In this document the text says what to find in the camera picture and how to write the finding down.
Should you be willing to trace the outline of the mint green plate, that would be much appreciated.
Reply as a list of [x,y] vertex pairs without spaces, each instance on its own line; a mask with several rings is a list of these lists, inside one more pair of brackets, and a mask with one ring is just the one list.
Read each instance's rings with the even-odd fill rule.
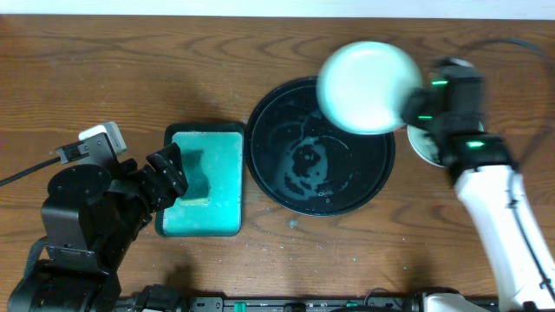
[[408,140],[414,151],[433,166],[442,167],[437,145],[432,141],[429,132],[408,125]]
[[345,132],[384,134],[405,125],[402,109],[421,88],[421,72],[405,51],[385,42],[353,42],[324,62],[317,102],[325,118]]

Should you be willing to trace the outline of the dark green scrub sponge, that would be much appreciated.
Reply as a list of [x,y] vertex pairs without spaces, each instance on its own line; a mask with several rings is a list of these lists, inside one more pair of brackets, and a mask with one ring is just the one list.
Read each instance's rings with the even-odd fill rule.
[[203,154],[202,150],[186,150],[182,154],[183,171],[188,183],[186,194],[180,198],[184,205],[204,205],[209,201],[210,184],[201,165]]

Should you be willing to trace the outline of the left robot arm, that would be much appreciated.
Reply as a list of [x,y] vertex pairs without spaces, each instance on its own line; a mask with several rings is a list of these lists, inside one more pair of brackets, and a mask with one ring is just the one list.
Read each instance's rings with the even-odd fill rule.
[[186,193],[180,148],[172,143],[138,167],[120,162],[110,143],[62,148],[76,166],[57,173],[42,204],[45,237],[29,251],[10,311],[111,311],[121,294],[117,276],[130,244],[153,213]]

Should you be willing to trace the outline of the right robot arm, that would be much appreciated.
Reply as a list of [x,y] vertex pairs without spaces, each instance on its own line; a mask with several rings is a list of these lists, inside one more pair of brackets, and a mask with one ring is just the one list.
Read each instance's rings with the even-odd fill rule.
[[529,205],[519,162],[485,131],[485,80],[475,66],[443,57],[427,88],[417,88],[403,121],[423,132],[447,170],[486,253],[502,311],[554,309],[554,258]]

